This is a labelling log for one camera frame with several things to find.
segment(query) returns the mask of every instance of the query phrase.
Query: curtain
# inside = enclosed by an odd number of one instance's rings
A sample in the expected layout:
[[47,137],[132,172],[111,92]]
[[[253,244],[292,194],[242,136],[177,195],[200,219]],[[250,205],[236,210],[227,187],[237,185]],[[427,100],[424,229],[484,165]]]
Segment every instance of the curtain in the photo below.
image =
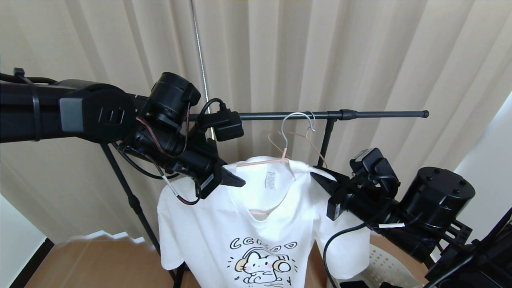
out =
[[[454,170],[512,90],[511,11],[508,1],[3,1],[0,69],[139,95],[174,72],[201,91],[196,112],[205,92],[239,112],[429,110],[426,119],[338,121],[332,133],[330,169],[350,174],[352,156],[378,147],[400,198],[419,168]],[[220,156],[279,156],[267,135],[280,124],[244,122],[245,136],[218,143]],[[318,148],[324,127],[315,122]],[[307,121],[285,128],[300,133]],[[316,163],[299,137],[288,151]],[[157,231],[164,183],[114,154]],[[98,144],[4,143],[1,161],[1,193],[54,242],[97,230],[146,236]]]

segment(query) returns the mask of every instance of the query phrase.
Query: printed lettering on shirt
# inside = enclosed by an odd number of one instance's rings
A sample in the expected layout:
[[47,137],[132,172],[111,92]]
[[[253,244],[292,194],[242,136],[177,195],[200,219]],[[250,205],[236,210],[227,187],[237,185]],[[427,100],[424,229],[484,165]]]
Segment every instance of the printed lettering on shirt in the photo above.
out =
[[254,240],[246,237],[242,241],[235,238],[229,244],[229,247],[236,252],[244,252],[235,258],[230,257],[227,268],[234,268],[236,272],[243,273],[234,278],[235,281],[243,281],[253,287],[251,284],[265,284],[266,287],[283,287],[284,284],[291,286],[292,270],[297,273],[298,267],[295,260],[287,254],[277,254],[284,250],[291,250],[297,247],[297,242],[290,242],[283,245],[277,245],[268,248],[261,240]]

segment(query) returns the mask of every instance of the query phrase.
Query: clothes rack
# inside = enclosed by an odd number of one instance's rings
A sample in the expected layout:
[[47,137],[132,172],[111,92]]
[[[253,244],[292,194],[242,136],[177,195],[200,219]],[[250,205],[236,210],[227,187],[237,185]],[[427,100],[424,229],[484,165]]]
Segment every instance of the clothes rack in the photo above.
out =
[[[136,100],[143,100],[142,98],[146,97],[138,97]],[[262,112],[262,113],[239,113],[240,118],[242,121],[254,121],[254,120],[282,120],[286,116],[288,116],[292,112]],[[326,119],[326,127],[324,130],[324,139],[322,141],[322,147],[320,149],[320,154],[325,157],[327,153],[327,147],[329,145],[329,140],[331,138],[332,130],[334,128],[334,124],[338,120],[352,120],[356,118],[389,118],[389,117],[422,117],[426,118],[429,115],[428,111],[398,111],[398,112],[358,112],[354,110],[348,110],[348,109],[342,109],[338,111],[323,111],[323,112],[305,112],[305,113],[313,113],[315,119]],[[190,115],[190,121],[195,121],[198,117],[198,114],[191,114]],[[288,119],[304,119],[302,115],[292,115]],[[128,198],[128,203],[130,204],[130,207],[133,209],[135,214],[137,214],[137,217],[139,217],[139,220],[144,227],[144,230],[146,231],[148,237],[150,238],[153,246],[155,247],[156,251],[158,252],[158,255],[160,255],[160,243],[158,242],[158,239],[155,236],[155,233],[153,232],[150,224],[148,223],[146,216],[144,215],[144,212],[142,211],[142,207],[140,206],[139,199],[133,194],[130,186],[128,185],[128,182],[126,181],[126,178],[123,175],[123,172],[121,171],[116,159],[114,158],[114,155],[112,154],[112,151],[110,150],[109,146],[105,143],[100,144],[101,148],[103,149],[103,152],[109,161],[110,165],[112,166],[112,169],[114,170],[119,182],[121,183],[121,186],[123,187],[124,192],[126,193],[126,196]],[[321,167],[324,164],[324,161],[321,157],[318,157],[318,163],[317,166]],[[181,282],[183,280],[183,274],[188,268],[186,267],[186,264],[181,264],[177,269],[176,272],[169,271],[170,276],[172,277],[174,281],[173,288],[179,288],[181,287]]]

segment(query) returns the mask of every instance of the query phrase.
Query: empty hanger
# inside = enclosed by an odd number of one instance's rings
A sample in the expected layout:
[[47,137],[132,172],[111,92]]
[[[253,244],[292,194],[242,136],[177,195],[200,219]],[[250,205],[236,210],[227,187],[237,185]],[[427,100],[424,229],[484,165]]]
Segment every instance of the empty hanger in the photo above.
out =
[[[311,115],[313,116],[313,124],[312,126],[314,127],[315,125],[315,115],[311,112],[311,111],[305,111],[305,112],[309,112],[311,113]],[[295,133],[295,132],[291,132],[291,131],[285,131],[285,133],[288,133],[288,134],[293,134],[293,135],[297,135],[297,136],[300,136],[300,137],[303,137],[305,138],[308,142],[309,142],[309,145],[311,145],[311,147],[313,147],[313,149],[315,150],[315,152],[320,156],[320,158],[324,161],[324,164],[325,164],[325,168],[329,168],[329,166],[327,165],[327,161],[325,160],[325,158],[322,156],[322,154],[320,153],[320,151],[316,148],[316,146],[313,144],[313,142],[311,142],[311,140],[308,138],[308,132],[309,130],[313,131],[313,132],[316,132],[315,129],[313,127],[308,127],[308,129],[306,129],[306,134],[305,135],[302,135],[302,134],[298,134],[298,133]],[[270,139],[270,135],[272,133],[275,133],[275,132],[278,132],[280,133],[279,130],[273,130],[273,131],[270,131],[268,132],[268,140],[270,141],[270,143],[272,143],[272,145],[274,145],[279,151],[283,151],[281,150],[281,148],[279,148],[275,143],[274,141],[272,141],[272,139]]]
[[283,139],[285,140],[285,148],[282,151],[283,154],[281,155],[281,158],[273,159],[273,160],[266,160],[266,161],[251,162],[251,163],[240,163],[237,165],[237,167],[252,166],[252,165],[258,165],[258,164],[267,164],[267,163],[274,163],[274,162],[288,162],[288,159],[286,158],[286,150],[288,149],[288,138],[286,138],[286,135],[285,135],[283,129],[284,129],[284,124],[285,124],[286,119],[288,119],[292,115],[303,115],[304,117],[306,117],[309,120],[309,128],[312,131],[315,131],[313,129],[313,123],[311,122],[311,118],[309,118],[308,115],[306,115],[303,112],[290,113],[283,119],[283,122],[281,122],[281,135],[282,135]]

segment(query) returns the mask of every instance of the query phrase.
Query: robotic arm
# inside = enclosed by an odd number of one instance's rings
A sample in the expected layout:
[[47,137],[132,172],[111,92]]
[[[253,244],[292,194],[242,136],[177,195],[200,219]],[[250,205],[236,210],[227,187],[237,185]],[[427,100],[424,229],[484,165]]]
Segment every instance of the robotic arm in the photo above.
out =
[[[162,176],[161,168],[194,179],[197,200],[220,184],[245,184],[222,167],[225,162],[216,142],[205,136],[213,128],[218,141],[241,137],[238,112],[215,98],[193,119],[190,108],[197,105],[200,93],[178,75],[163,73],[149,97],[84,80],[25,77],[19,68],[14,76],[0,76],[0,142],[79,137],[114,143],[122,155],[155,164]],[[213,102],[220,104],[219,112],[205,114]],[[189,131],[191,120],[195,124]],[[312,174],[331,195],[327,215],[332,220],[350,211],[420,262],[428,259],[441,239],[447,241],[441,259],[426,275],[431,281],[428,287],[512,287],[512,209],[482,241],[465,244],[472,230],[456,217],[475,190],[461,176],[422,168],[398,202],[394,197],[400,183],[378,149],[361,151],[350,166],[352,178],[326,169],[336,181]]]

